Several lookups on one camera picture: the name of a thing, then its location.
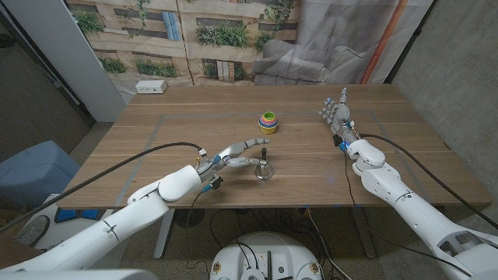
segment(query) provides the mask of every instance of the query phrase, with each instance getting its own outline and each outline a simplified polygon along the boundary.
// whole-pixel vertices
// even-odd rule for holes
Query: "silver bell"
[[[262,160],[260,160],[259,164],[254,168],[254,175],[261,180],[267,180],[273,177],[275,171],[273,170],[273,166],[266,161],[266,148],[261,149],[261,153]]]

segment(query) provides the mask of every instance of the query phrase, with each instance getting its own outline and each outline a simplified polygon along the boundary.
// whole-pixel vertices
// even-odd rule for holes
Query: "photo backdrop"
[[[127,103],[168,86],[382,83],[432,0],[67,0]]]

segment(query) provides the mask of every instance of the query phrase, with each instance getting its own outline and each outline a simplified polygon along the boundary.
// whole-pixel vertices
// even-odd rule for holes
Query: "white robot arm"
[[[466,272],[440,261],[450,279],[498,272],[498,237],[455,224],[406,186],[398,171],[385,162],[382,151],[359,138],[349,119],[346,97],[344,88],[339,105],[328,99],[324,102],[328,107],[318,113],[331,125],[335,144],[356,159],[352,168],[363,186],[392,206],[435,257]]]
[[[76,271],[89,268],[121,241],[161,218],[169,210],[165,201],[177,201],[190,191],[200,190],[204,182],[208,182],[208,185],[202,189],[203,192],[216,189],[221,181],[216,175],[217,171],[231,166],[230,160],[237,160],[245,149],[269,142],[269,139],[259,138],[235,143],[211,159],[203,149],[199,152],[201,159],[198,169],[186,166],[142,187],[130,196],[128,206],[122,210],[38,257],[0,270],[0,275],[16,271]],[[241,162],[244,164],[237,164],[236,167],[255,162],[269,166],[266,160],[244,158]]]

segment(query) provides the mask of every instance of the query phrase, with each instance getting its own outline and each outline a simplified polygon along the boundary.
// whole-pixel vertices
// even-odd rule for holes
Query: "white box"
[[[164,93],[167,87],[163,80],[140,81],[135,86],[139,93]]]

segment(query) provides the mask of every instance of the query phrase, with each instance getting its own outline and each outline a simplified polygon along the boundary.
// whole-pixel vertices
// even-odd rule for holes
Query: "stacking cups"
[[[259,128],[265,134],[271,134],[277,130],[279,120],[273,112],[266,112],[259,118]]]

